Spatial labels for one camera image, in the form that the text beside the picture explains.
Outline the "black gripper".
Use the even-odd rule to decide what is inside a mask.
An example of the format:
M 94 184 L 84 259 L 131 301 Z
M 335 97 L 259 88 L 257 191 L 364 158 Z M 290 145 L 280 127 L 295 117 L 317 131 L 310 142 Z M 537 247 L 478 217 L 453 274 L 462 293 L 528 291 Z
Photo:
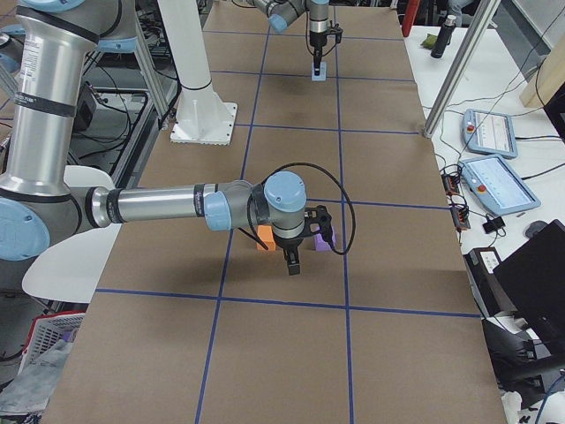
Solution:
M 327 45 L 327 32 L 309 32 L 309 44 L 313 48 L 313 72 L 319 72 L 323 58 L 323 48 Z
M 275 236 L 275 243 L 283 250 L 283 256 L 286 260 L 288 274 L 295 276 L 300 273 L 300 261 L 298 247 L 302 244 L 303 239 L 296 238 L 281 238 Z

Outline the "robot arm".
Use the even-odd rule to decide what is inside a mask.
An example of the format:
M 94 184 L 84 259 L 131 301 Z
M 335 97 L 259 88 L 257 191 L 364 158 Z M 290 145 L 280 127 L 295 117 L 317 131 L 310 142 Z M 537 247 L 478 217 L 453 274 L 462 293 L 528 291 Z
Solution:
M 25 31 L 15 120 L 1 175 L 1 257 L 30 261 L 23 290 L 37 298 L 87 303 L 124 223 L 198 217 L 213 231 L 272 227 L 288 271 L 300 271 L 305 184 L 278 170 L 244 180 L 119 189 L 109 175 L 70 165 L 86 55 L 137 47 L 131 1 L 22 1 Z
M 293 22 L 303 14 L 308 13 L 306 19 L 309 34 L 309 45 L 313 48 L 312 77 L 313 80 L 324 80 L 326 77 L 326 64 L 322 61 L 323 49 L 327 45 L 330 35 L 329 1 L 247 1 L 267 16 L 270 27 L 278 34 L 283 33 Z

